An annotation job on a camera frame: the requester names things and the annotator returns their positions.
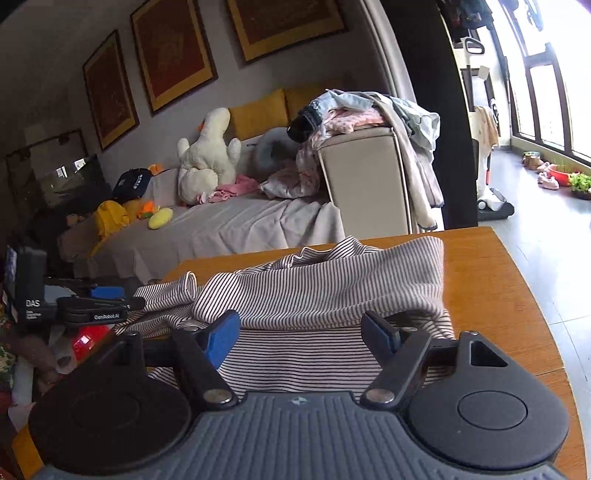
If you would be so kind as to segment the grey striped knit garment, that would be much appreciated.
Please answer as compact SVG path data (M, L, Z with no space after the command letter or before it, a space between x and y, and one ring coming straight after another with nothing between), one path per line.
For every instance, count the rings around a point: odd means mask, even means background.
M351 391L380 372L363 343L363 313L394 326L454 338L443 303L444 244L431 236L390 248L353 237L331 250L304 248L274 262L218 273L204 286L188 272L136 294L145 307L117 328L146 338L199 330L238 312L238 341L218 368L238 396L249 391Z

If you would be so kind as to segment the red glossy case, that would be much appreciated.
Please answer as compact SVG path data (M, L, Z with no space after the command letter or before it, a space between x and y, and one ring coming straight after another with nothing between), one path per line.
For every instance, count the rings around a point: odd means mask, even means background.
M76 329L70 337L70 344L76 361L80 363L85 360L110 333L110 330L109 325L91 325Z

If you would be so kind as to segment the yellow plush toy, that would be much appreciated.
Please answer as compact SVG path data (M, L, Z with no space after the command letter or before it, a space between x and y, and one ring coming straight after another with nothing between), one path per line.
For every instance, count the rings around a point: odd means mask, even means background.
M124 204L113 200L102 202L93 215L99 241L93 247L90 256L94 256L115 233L134 223L138 219L138 212L143 204L141 199Z

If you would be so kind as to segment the orange plush toy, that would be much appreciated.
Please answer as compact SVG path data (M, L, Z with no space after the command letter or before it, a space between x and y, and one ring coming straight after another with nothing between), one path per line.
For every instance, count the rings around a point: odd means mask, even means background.
M143 203L136 212L136 217L140 220L149 219L159 211L160 207L153 200Z

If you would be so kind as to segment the glass aquarium tank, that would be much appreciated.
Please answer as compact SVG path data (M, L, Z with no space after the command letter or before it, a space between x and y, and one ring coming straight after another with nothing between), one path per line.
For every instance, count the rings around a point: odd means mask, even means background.
M5 156L5 164L17 212L25 218L45 208L91 212L111 196L99 160L79 129L16 149Z

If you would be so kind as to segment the pink cloth on sofa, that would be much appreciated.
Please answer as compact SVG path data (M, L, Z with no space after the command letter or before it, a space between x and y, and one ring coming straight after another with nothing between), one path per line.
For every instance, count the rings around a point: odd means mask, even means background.
M198 204L221 203L231 198L259 191L259 182L245 175L236 176L235 183L217 186L212 193L203 193L197 198Z

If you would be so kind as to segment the grey covered sofa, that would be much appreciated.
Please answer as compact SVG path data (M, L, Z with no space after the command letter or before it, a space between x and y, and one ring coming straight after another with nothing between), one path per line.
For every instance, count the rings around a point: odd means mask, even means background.
M175 205L171 221L150 230L136 220L98 243L94 219L84 220L58 239L63 260L76 277L161 279L186 260L336 243L342 234L337 209L325 195L269 199L249 194L190 208Z

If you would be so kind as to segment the framed red picture left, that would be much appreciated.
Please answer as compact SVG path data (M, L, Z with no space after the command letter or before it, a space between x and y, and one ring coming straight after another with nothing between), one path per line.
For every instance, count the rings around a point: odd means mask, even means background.
M105 151L139 126L117 29L97 47L82 71L99 147Z

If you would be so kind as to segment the framed red picture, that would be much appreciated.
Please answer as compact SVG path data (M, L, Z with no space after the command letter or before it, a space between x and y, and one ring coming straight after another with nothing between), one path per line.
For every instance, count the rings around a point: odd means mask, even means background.
M197 2L145 1L130 23L152 114L217 79Z
M231 0L226 4L247 63L346 29L335 1Z
M105 151L139 126L117 29L97 47L82 71L99 147Z

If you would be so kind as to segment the grey neck pillow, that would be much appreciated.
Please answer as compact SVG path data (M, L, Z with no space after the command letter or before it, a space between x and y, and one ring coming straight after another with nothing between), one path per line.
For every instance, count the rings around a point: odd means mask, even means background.
M266 181L279 172L287 161L296 159L300 144L287 135L286 127L270 129L259 138L252 153L252 173L257 181Z

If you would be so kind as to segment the red basin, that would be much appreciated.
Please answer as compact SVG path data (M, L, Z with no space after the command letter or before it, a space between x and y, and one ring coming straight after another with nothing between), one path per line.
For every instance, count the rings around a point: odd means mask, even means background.
M574 170L568 165L552 164L549 167L548 172L550 176L553 177L561 187L569 187L570 177L576 173L576 170Z

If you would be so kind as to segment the green plants tray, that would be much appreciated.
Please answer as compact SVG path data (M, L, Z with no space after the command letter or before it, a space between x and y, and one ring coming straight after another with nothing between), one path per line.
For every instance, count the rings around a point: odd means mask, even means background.
M569 186L571 193L584 200L591 199L591 176L584 173L573 173L569 175Z

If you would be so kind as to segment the framed red picture middle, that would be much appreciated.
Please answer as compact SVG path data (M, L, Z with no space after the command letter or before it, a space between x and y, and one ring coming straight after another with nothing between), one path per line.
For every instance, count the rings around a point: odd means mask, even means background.
M217 79L197 2L145 1L130 23L152 114Z

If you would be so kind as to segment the yellow cushion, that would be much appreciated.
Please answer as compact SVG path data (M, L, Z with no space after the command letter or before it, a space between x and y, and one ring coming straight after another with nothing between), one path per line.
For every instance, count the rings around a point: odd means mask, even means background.
M309 83L287 88L284 90L287 115L290 121L297 117L302 108L310 104L327 89L342 89L341 79L329 79L322 82Z
M232 107L230 124L239 140L263 135L277 127L287 127L288 114L286 96L283 89L238 107Z

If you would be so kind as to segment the yellow cushion right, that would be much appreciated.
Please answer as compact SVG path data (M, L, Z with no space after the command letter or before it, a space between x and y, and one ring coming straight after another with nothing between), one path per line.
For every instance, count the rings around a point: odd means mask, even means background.
M329 79L322 82L309 83L287 88L284 90L287 115L290 121L297 117L302 108L310 104L327 89L342 89L341 79Z

